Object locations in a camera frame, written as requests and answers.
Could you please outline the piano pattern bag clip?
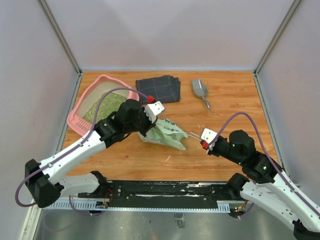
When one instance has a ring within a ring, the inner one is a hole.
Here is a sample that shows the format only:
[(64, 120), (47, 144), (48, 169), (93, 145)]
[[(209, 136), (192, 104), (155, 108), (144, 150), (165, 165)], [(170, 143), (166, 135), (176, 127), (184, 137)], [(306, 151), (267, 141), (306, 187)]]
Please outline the piano pattern bag clip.
[(195, 134), (194, 132), (190, 132), (190, 133), (189, 133), (189, 136), (192, 137), (192, 138), (194, 138), (194, 139), (196, 139), (196, 140), (199, 141), (199, 142), (201, 141), (200, 136), (197, 135), (197, 134)]

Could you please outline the grey metal scoop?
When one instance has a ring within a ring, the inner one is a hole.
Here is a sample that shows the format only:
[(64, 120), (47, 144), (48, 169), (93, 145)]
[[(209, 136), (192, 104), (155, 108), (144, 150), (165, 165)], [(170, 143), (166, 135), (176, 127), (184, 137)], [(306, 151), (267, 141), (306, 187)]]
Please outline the grey metal scoop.
[(195, 94), (195, 96), (199, 99), (202, 99), (206, 105), (206, 107), (210, 110), (211, 105), (207, 101), (206, 96), (208, 94), (208, 89), (204, 85), (204, 83), (198, 78), (191, 81), (192, 89)]

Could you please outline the pink litter box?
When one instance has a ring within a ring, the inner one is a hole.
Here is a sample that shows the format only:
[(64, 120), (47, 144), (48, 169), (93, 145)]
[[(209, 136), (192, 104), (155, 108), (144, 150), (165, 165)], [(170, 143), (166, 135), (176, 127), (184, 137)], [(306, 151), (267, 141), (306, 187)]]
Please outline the pink litter box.
[[(101, 98), (102, 95), (115, 88), (129, 88), (130, 86), (123, 81), (110, 77), (108, 75), (100, 75), (82, 94), (74, 109), (67, 117), (68, 126), (76, 133), (83, 136), (92, 127), (92, 123), (83, 119), (89, 108)], [(116, 90), (113, 93), (120, 94), (127, 99), (139, 100), (140, 96), (136, 92), (129, 90)]]

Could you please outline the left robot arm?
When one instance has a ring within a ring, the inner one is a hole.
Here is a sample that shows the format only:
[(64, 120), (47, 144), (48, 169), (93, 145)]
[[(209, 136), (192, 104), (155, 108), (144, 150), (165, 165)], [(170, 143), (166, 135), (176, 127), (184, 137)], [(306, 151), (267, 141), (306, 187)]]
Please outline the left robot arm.
[(131, 133), (139, 132), (146, 136), (164, 110), (160, 101), (142, 106), (135, 99), (127, 99), (117, 111), (99, 120), (93, 130), (69, 147), (40, 162), (29, 160), (25, 164), (25, 186), (35, 204), (45, 208), (62, 196), (78, 193), (103, 197), (107, 193), (107, 185), (102, 182), (101, 174), (90, 172), (67, 178), (66, 173), (94, 154), (123, 141)]

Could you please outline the dark checked folded cloth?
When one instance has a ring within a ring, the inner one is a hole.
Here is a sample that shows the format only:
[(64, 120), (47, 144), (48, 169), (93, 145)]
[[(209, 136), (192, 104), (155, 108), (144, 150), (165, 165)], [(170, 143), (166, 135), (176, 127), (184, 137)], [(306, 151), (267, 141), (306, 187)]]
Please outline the dark checked folded cloth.
[(162, 104), (177, 103), (181, 99), (181, 82), (172, 75), (136, 80), (135, 86), (139, 92)]

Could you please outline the green litter bag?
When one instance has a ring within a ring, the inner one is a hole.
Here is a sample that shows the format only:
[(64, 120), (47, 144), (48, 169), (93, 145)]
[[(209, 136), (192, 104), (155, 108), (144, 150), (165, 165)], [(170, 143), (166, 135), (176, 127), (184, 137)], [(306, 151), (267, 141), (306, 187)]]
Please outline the green litter bag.
[(166, 118), (158, 119), (156, 125), (146, 133), (146, 136), (139, 132), (137, 135), (143, 142), (172, 147), (181, 151), (186, 150), (181, 140), (189, 137), (184, 130)]

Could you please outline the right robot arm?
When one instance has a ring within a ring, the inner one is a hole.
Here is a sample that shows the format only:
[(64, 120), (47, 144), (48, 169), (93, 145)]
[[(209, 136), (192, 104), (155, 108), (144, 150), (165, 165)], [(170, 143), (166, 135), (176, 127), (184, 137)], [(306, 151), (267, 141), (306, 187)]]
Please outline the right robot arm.
[(284, 170), (266, 154), (256, 150), (255, 141), (243, 130), (228, 138), (205, 128), (201, 145), (208, 155), (224, 157), (242, 167), (227, 182), (226, 193), (232, 200), (243, 198), (264, 209), (285, 224), (297, 240), (320, 238), (320, 207), (312, 202)]

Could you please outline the green cat litter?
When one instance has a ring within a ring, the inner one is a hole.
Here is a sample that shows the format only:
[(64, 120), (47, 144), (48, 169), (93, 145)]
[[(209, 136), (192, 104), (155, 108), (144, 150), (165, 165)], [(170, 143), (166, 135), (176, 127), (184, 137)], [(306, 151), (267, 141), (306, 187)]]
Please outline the green cat litter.
[[(83, 116), (83, 119), (90, 124), (92, 124), (94, 121), (96, 109), (100, 99), (98, 99)], [(121, 103), (125, 102), (126, 100), (127, 100), (127, 97), (120, 95), (118, 93), (111, 92), (101, 102), (95, 122), (97, 123), (98, 121), (107, 118), (112, 112), (118, 111)]]

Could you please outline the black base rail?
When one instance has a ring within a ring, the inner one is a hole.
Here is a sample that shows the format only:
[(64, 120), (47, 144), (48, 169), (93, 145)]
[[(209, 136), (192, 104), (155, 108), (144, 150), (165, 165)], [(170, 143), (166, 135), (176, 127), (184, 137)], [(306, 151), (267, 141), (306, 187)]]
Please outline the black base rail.
[(42, 176), (26, 182), (40, 208), (56, 205), (89, 216), (106, 211), (232, 212), (243, 213), (252, 202), (270, 213), (293, 216), (294, 209), (270, 190), (265, 191), (236, 173), (226, 182), (107, 180), (99, 172), (64, 177), (51, 184)]

